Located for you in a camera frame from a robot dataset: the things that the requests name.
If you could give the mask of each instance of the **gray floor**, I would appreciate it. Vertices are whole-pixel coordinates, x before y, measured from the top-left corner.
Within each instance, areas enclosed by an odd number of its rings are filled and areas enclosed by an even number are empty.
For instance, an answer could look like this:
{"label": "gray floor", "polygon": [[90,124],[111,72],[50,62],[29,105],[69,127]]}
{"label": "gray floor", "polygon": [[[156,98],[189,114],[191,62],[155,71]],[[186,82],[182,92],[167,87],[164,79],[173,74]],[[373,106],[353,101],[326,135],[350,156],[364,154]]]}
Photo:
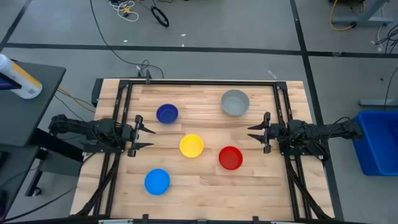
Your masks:
{"label": "gray floor", "polygon": [[[23,3],[21,0],[0,1],[0,39]],[[175,0],[172,4],[158,3],[170,19],[169,29],[158,25],[140,5],[134,7],[140,19],[132,23],[118,18],[106,0],[93,0],[93,3],[99,25],[112,45],[181,47],[183,44],[186,47],[300,50],[288,0]],[[332,31],[328,24],[331,5],[327,0],[296,0],[296,3],[308,50],[378,53],[377,47],[371,43],[375,40],[377,27]],[[396,17],[396,23],[398,14],[393,12],[397,9],[397,1],[392,1],[384,10],[386,16]],[[336,14],[352,13],[344,5],[336,8]],[[383,28],[381,37],[390,27]],[[89,1],[79,0],[33,0],[9,42],[103,45]],[[135,66],[120,61],[105,50],[5,48],[2,52],[24,62],[66,67],[62,88],[84,100],[90,100],[96,78],[133,77],[137,73]],[[118,53],[132,62],[150,60],[151,64],[162,68],[166,78],[271,80],[273,78],[267,72],[271,70],[279,80],[304,81],[310,99],[301,56],[209,52]],[[376,58],[310,57],[310,63],[325,123],[334,122],[342,116],[356,116],[361,110],[358,100],[362,98],[383,98],[389,76],[397,66],[394,59]],[[153,70],[152,74],[160,76],[157,70]],[[390,94],[397,95],[398,89],[392,87]],[[90,112],[81,109],[72,100],[62,95],[60,98],[83,119],[93,118]],[[40,128],[47,129],[50,118],[62,113],[74,118],[54,99]],[[330,148],[345,220],[396,223],[398,178],[363,175],[350,141],[332,139]],[[28,180],[21,193],[24,193]],[[44,174],[39,184],[44,194],[33,198],[19,195],[9,217],[42,205],[73,187],[76,182],[73,177]],[[73,193],[70,193],[51,206],[19,220],[65,217],[69,214],[72,198]]]}

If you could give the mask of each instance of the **white bottle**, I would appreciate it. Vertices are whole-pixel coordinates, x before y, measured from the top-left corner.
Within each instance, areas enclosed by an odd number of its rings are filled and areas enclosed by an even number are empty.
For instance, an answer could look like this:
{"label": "white bottle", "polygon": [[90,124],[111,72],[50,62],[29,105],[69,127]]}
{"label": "white bottle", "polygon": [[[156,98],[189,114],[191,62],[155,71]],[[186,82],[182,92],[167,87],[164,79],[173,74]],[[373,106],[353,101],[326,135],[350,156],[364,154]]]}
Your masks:
{"label": "white bottle", "polygon": [[43,90],[39,81],[3,54],[0,54],[0,72],[21,85],[20,89],[11,91],[23,99],[33,99]]}

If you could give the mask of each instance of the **blue bowl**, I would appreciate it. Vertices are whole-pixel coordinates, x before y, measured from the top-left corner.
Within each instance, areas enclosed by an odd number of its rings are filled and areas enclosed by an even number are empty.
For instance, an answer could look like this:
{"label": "blue bowl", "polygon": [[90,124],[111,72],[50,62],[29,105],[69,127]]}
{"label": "blue bowl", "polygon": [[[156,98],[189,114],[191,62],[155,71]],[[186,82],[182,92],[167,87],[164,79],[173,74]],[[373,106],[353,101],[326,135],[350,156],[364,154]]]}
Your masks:
{"label": "blue bowl", "polygon": [[165,104],[156,111],[156,118],[163,124],[171,124],[178,117],[178,109],[171,104]]}
{"label": "blue bowl", "polygon": [[145,189],[152,195],[161,195],[170,186],[170,176],[163,169],[153,169],[145,177]]}

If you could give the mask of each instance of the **wooden table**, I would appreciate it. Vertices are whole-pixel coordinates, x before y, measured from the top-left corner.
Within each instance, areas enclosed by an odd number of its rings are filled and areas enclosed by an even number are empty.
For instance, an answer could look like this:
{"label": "wooden table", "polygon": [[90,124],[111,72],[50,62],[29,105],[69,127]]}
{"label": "wooden table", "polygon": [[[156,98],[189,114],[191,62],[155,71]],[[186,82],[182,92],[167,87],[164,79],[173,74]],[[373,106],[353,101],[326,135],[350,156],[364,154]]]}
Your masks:
{"label": "wooden table", "polygon": [[[112,117],[118,83],[117,79],[104,80],[95,119]],[[303,82],[287,82],[287,86],[293,118],[311,123]],[[239,89],[250,98],[245,115],[223,113],[221,97],[230,89]],[[155,112],[164,103],[179,109],[172,125],[156,119]],[[156,219],[252,220],[258,216],[260,220],[293,220],[278,144],[271,141],[271,153],[263,154],[264,145],[247,136],[256,133],[247,127],[259,124],[266,111],[271,112],[271,122],[277,123],[274,93],[267,86],[134,85],[127,123],[134,126],[134,117],[140,114],[145,126],[157,134],[140,132],[140,142],[154,145],[137,151],[136,157],[122,155],[111,217],[142,218],[148,213]],[[179,142],[186,134],[201,136],[205,144],[201,156],[190,159],[181,154]],[[244,159],[238,170],[219,165],[218,153],[225,146],[241,150]],[[102,162],[103,154],[97,154],[81,169],[71,213],[79,211],[97,188]],[[308,191],[333,216],[321,162],[312,156],[302,156],[302,162]],[[161,196],[150,195],[144,187],[146,174],[155,168],[165,169],[171,178],[170,188]],[[303,217],[302,198],[298,189],[296,192]]]}

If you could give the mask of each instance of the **yellow bowl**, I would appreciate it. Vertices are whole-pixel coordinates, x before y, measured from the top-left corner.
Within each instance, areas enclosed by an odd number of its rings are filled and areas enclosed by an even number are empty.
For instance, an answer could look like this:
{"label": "yellow bowl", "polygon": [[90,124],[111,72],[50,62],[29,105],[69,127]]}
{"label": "yellow bowl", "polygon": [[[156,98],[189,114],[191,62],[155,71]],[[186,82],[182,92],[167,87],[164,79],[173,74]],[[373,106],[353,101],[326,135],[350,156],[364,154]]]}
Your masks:
{"label": "yellow bowl", "polygon": [[180,151],[188,158],[195,158],[203,151],[203,141],[196,134],[188,134],[180,141]]}

